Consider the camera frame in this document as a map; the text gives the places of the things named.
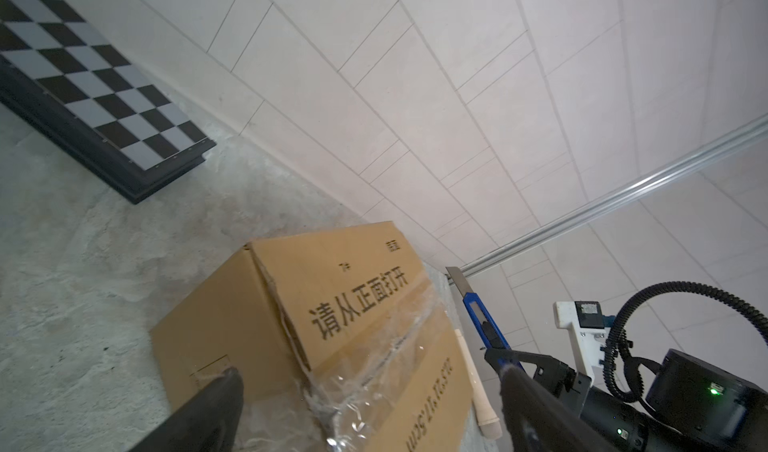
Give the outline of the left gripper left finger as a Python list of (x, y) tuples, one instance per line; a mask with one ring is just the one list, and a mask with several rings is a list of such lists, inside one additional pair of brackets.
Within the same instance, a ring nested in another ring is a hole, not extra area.
[(243, 379), (230, 367), (130, 451), (232, 451), (243, 407)]

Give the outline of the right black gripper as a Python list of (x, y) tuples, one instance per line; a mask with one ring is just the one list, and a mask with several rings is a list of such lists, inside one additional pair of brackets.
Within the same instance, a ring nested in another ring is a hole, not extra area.
[(536, 367), (533, 381), (587, 423), (618, 451), (671, 451), (670, 436), (648, 415), (611, 394), (591, 388), (591, 378), (552, 356), (488, 348), (485, 361), (498, 373), (506, 366)]

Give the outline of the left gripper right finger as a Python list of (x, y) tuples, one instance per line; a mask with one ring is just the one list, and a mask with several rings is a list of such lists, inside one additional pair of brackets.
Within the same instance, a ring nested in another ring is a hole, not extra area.
[(500, 397), (514, 451), (615, 451), (518, 366), (500, 372)]

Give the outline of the blue utility knife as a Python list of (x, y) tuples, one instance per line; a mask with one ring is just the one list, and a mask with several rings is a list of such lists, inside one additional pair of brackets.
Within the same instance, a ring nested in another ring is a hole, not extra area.
[(493, 370), (500, 374), (509, 366), (522, 365), (512, 351), (481, 298), (474, 292), (468, 280), (458, 267), (447, 267), (447, 274), (462, 296), (462, 303), (485, 347), (484, 359)]

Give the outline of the brown cardboard express box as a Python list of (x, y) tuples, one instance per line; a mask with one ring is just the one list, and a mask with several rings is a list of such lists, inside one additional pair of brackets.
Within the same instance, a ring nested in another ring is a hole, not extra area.
[(251, 241), (150, 337), (174, 412), (238, 370), (232, 451), (456, 451), (472, 393), (454, 330), (382, 222)]

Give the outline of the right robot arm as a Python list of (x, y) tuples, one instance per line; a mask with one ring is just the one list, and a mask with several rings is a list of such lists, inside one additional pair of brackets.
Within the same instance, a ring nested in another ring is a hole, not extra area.
[(516, 451), (764, 451), (767, 394), (756, 385), (671, 349), (662, 363), (624, 362), (625, 379), (646, 367), (654, 380), (636, 410), (543, 354), (489, 348), (502, 413)]

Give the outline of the wooden rolling pin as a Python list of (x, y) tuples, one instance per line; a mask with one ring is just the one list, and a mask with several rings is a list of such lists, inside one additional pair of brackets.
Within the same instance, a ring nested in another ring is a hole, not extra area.
[(492, 408), (488, 395), (479, 378), (477, 368), (472, 360), (467, 342), (460, 329), (455, 329), (457, 341), (464, 357), (472, 388), (472, 403), (475, 410), (477, 425), (482, 435), (492, 441), (502, 437), (502, 424), (497, 413)]

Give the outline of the black white chessboard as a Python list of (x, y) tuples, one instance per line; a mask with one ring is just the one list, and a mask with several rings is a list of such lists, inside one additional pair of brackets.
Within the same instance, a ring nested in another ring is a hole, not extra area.
[(1, 0), (1, 101), (133, 204), (215, 145), (64, 0)]

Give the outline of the right corner aluminium post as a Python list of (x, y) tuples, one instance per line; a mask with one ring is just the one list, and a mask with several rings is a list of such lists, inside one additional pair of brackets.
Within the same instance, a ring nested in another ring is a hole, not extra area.
[(466, 278), (478, 275), (567, 234), (571, 230), (581, 227), (594, 219), (638, 201), (658, 189), (707, 168), (766, 138), (767, 116), (762, 115), (701, 149), (685, 155), (676, 162), (618, 188), (519, 239), (459, 267), (457, 270)]

